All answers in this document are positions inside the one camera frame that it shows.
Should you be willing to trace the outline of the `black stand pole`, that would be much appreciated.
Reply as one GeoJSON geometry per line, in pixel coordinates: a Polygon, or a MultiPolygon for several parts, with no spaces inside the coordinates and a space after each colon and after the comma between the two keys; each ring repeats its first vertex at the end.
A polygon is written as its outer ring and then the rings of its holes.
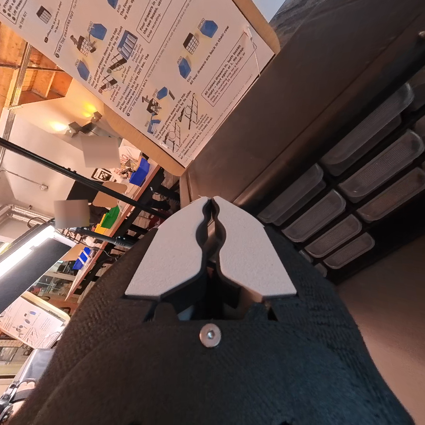
{"type": "Polygon", "coordinates": [[[114,199],[123,201],[126,204],[130,204],[132,206],[135,206],[137,209],[140,209],[141,211],[147,212],[152,215],[156,215],[160,218],[166,219],[167,215],[164,213],[161,213],[151,207],[149,207],[147,204],[141,203],[139,201],[134,201],[133,199],[125,196],[122,193],[118,193],[117,191],[110,189],[106,186],[101,185],[100,183],[96,182],[95,180],[91,180],[89,178],[86,178],[75,171],[71,171],[70,168],[65,168],[59,164],[56,164],[55,162],[52,162],[44,157],[41,157],[23,147],[20,147],[14,143],[11,143],[10,141],[0,138],[0,146],[5,148],[8,151],[11,151],[15,154],[18,154],[24,158],[27,158],[29,160],[32,160],[44,167],[47,167],[57,173],[60,173],[68,178],[73,179],[76,182],[79,182],[89,188],[92,188],[94,190],[97,190],[103,194],[109,195],[114,199]]]}

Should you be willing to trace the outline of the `blue plastic bin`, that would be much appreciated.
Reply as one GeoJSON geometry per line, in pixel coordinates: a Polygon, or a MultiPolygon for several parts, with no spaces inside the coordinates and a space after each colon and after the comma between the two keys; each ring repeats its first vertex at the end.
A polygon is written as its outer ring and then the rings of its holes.
{"type": "Polygon", "coordinates": [[[91,249],[89,247],[85,247],[78,255],[77,260],[74,262],[72,270],[81,270],[83,266],[87,263],[90,255],[91,249]]]}
{"type": "Polygon", "coordinates": [[[131,174],[129,183],[136,186],[141,186],[143,182],[145,181],[149,171],[150,171],[149,162],[144,157],[141,157],[140,164],[137,170],[131,174]]]}

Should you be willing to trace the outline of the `black drawer cabinet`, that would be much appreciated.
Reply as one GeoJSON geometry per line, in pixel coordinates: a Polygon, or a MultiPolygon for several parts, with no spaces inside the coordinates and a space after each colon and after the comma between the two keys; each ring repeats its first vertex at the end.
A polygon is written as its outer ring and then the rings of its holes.
{"type": "MultiPolygon", "coordinates": [[[[286,1],[270,25],[280,52],[184,172],[182,206],[218,195],[259,219],[397,89],[424,82],[424,1],[286,1]]],[[[362,260],[326,277],[376,286],[410,265],[423,271],[424,231],[362,260]]]]}

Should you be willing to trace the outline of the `metal wall light fixture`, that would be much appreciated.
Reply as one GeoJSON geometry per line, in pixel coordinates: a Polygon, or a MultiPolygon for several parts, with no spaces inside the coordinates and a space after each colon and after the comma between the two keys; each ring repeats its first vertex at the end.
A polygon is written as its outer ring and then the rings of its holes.
{"type": "Polygon", "coordinates": [[[79,125],[76,121],[70,123],[68,125],[68,130],[66,131],[66,134],[71,137],[74,137],[79,133],[84,135],[113,137],[113,134],[110,131],[99,126],[101,119],[102,114],[98,111],[95,111],[90,121],[84,125],[79,125]]]}

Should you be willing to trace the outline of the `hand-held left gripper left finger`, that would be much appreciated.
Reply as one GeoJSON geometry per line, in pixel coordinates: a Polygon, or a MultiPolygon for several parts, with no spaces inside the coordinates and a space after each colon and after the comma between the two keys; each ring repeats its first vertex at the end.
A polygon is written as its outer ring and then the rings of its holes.
{"type": "Polygon", "coordinates": [[[204,245],[211,207],[211,199],[201,197],[157,228],[125,296],[161,300],[201,276],[206,265],[204,245]]]}

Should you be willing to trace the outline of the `instruction poster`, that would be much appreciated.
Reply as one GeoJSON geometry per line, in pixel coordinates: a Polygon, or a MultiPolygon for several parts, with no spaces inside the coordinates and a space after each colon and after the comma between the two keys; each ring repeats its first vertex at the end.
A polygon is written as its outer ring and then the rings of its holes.
{"type": "Polygon", "coordinates": [[[0,13],[183,169],[280,51],[253,1],[6,0],[0,13]]]}
{"type": "Polygon", "coordinates": [[[43,300],[24,292],[0,315],[1,331],[34,349],[50,349],[60,339],[70,316],[43,300]]]}

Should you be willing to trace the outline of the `background wooden desk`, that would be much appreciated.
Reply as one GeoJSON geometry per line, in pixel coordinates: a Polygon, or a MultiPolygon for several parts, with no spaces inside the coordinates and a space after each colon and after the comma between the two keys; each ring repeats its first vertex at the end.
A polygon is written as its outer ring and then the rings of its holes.
{"type": "MultiPolygon", "coordinates": [[[[162,168],[160,165],[151,164],[151,169],[149,170],[149,173],[147,174],[144,183],[138,187],[138,186],[132,186],[130,190],[130,194],[132,195],[131,198],[134,201],[139,201],[141,197],[143,196],[144,192],[149,188],[152,180],[154,177],[156,177],[157,173],[162,171],[162,168]]],[[[120,228],[123,227],[123,223],[126,224],[125,220],[127,217],[136,210],[135,206],[132,206],[130,204],[125,204],[122,208],[122,211],[120,211],[120,215],[118,216],[117,220],[114,222],[112,227],[106,232],[105,236],[108,237],[118,237],[120,228]]],[[[75,291],[80,287],[82,284],[84,278],[86,275],[92,270],[92,268],[95,266],[97,260],[101,257],[102,254],[105,254],[105,249],[107,248],[108,242],[105,241],[102,244],[95,245],[95,247],[98,247],[98,250],[96,252],[93,252],[83,268],[78,271],[76,278],[74,279],[71,288],[66,296],[66,300],[68,300],[75,291]]]]}

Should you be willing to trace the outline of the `green plastic bin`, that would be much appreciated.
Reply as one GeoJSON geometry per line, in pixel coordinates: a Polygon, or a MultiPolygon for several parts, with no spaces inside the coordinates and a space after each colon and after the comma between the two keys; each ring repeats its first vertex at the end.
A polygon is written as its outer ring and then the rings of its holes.
{"type": "Polygon", "coordinates": [[[100,222],[100,226],[105,229],[110,229],[118,219],[120,212],[119,206],[111,208],[106,214],[104,214],[100,222]]]}

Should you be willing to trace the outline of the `rows of clear cabinet drawers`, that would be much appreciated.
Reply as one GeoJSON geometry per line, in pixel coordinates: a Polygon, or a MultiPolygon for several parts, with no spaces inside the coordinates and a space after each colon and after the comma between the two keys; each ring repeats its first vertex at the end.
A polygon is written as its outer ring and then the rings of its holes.
{"type": "Polygon", "coordinates": [[[405,83],[258,213],[324,276],[424,231],[424,94],[405,83]]]}

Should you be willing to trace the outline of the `led light panel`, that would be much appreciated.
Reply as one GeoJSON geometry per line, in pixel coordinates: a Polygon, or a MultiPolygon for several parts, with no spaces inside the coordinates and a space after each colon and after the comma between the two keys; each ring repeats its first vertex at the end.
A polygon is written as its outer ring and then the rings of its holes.
{"type": "Polygon", "coordinates": [[[53,221],[34,226],[0,256],[0,311],[3,312],[76,243],[53,221]]]}

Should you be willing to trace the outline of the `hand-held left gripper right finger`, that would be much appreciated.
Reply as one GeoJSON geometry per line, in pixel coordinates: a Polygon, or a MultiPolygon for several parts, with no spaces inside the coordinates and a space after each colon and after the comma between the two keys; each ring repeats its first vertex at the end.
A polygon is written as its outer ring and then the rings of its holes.
{"type": "Polygon", "coordinates": [[[263,224],[219,196],[212,200],[215,229],[223,237],[218,250],[221,279],[243,289],[254,302],[295,296],[295,285],[263,224]]]}

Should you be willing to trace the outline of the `silver metal case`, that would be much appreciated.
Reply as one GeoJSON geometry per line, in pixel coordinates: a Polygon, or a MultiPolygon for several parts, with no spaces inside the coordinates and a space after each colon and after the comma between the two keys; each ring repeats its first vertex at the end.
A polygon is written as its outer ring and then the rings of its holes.
{"type": "Polygon", "coordinates": [[[56,348],[37,348],[30,354],[23,366],[19,382],[37,383],[49,365],[56,348]]]}

